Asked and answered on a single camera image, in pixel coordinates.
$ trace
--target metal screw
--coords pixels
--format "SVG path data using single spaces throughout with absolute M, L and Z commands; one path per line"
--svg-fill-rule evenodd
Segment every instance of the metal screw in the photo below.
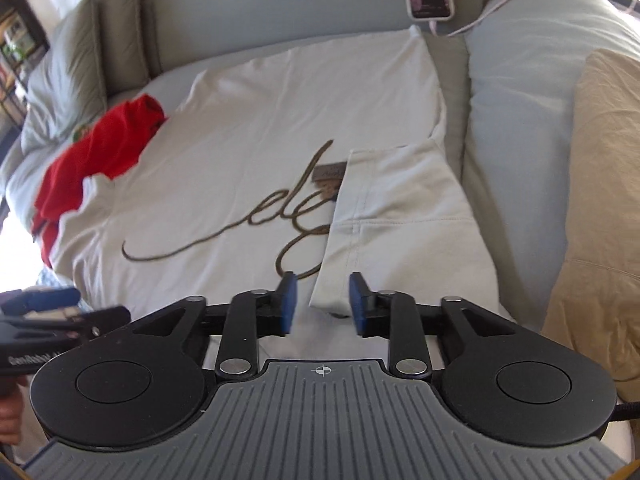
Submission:
M 396 363 L 396 370 L 405 375 L 420 375 L 427 371 L 427 365 L 420 359 L 402 359 Z
M 225 374 L 240 375 L 247 373 L 251 369 L 251 363 L 246 359 L 234 357 L 226 359 L 220 363 L 220 370 Z

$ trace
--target sofa backrest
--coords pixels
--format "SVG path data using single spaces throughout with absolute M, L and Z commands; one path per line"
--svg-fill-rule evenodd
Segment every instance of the sofa backrest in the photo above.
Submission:
M 482 10 L 482 0 L 454 3 L 456 15 L 438 26 L 441 33 L 466 25 Z M 152 76 L 267 44 L 399 30 L 412 23 L 405 0 L 145 0 L 143 4 Z

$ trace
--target red garment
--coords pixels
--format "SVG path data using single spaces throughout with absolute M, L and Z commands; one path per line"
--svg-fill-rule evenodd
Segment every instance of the red garment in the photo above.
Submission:
M 58 237 L 58 221 L 82 205 L 82 180 L 102 173 L 110 179 L 138 163 L 140 153 L 166 117 L 158 101 L 144 94 L 109 110 L 89 134 L 65 150 L 47 169 L 34 204 L 32 234 L 42 236 L 42 261 Z

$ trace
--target ribbed plastic surface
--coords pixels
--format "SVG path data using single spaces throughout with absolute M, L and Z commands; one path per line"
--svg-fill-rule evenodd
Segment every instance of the ribbed plastic surface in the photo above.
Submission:
M 272 362 L 256 380 L 222 386 L 194 424 L 160 444 L 99 453 L 54 443 L 27 472 L 35 480 L 595 480 L 622 466 L 595 438 L 555 449 L 495 442 L 457 421 L 428 384 L 352 361 Z

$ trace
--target person's hand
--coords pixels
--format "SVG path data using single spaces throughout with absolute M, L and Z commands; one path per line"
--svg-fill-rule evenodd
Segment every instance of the person's hand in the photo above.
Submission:
M 18 377 L 16 382 L 20 386 L 28 386 L 26 377 Z M 0 399 L 0 442 L 3 444 L 20 444 L 23 408 L 22 393 L 17 386 L 9 396 Z

